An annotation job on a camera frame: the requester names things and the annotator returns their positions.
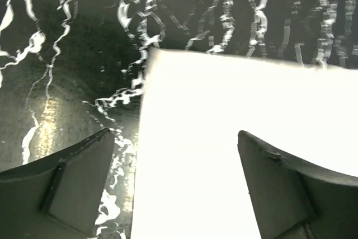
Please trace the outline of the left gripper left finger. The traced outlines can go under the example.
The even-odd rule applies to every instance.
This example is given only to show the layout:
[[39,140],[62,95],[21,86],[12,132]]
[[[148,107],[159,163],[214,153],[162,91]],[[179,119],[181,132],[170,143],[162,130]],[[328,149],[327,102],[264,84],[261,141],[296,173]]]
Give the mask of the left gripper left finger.
[[103,129],[1,172],[1,238],[90,238],[114,151]]

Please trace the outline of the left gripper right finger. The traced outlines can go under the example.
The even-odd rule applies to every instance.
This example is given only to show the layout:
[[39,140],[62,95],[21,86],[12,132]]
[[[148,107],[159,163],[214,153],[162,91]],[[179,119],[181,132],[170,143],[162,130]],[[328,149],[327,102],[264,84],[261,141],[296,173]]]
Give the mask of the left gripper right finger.
[[261,238],[357,239],[357,177],[244,130],[237,146]]

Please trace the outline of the white cloth napkin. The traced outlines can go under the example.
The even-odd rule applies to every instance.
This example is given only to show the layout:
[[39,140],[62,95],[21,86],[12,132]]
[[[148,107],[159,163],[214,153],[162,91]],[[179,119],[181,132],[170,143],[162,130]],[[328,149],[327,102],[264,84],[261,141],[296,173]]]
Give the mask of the white cloth napkin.
[[132,238],[261,238],[241,130],[357,177],[357,70],[151,49]]

